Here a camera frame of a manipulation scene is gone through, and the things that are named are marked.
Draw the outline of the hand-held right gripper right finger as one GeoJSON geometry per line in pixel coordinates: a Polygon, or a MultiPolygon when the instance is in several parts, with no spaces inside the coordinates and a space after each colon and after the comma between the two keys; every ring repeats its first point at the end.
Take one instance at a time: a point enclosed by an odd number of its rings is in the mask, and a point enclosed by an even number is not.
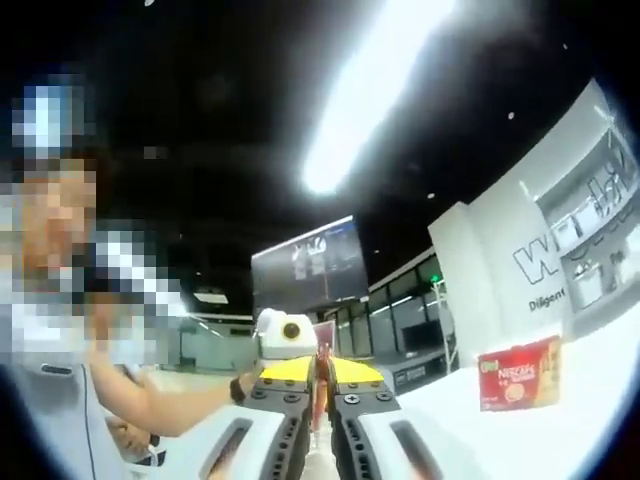
{"type": "Polygon", "coordinates": [[[383,375],[363,363],[329,360],[331,447],[342,479],[442,479],[444,474],[383,375]]]}

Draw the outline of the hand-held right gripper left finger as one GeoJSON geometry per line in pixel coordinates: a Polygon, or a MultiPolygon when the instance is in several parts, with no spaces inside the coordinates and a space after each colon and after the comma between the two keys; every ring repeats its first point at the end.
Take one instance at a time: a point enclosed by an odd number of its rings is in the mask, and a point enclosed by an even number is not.
{"type": "Polygon", "coordinates": [[[313,358],[234,378],[233,404],[198,425],[200,479],[298,479],[309,449],[313,358]]]}

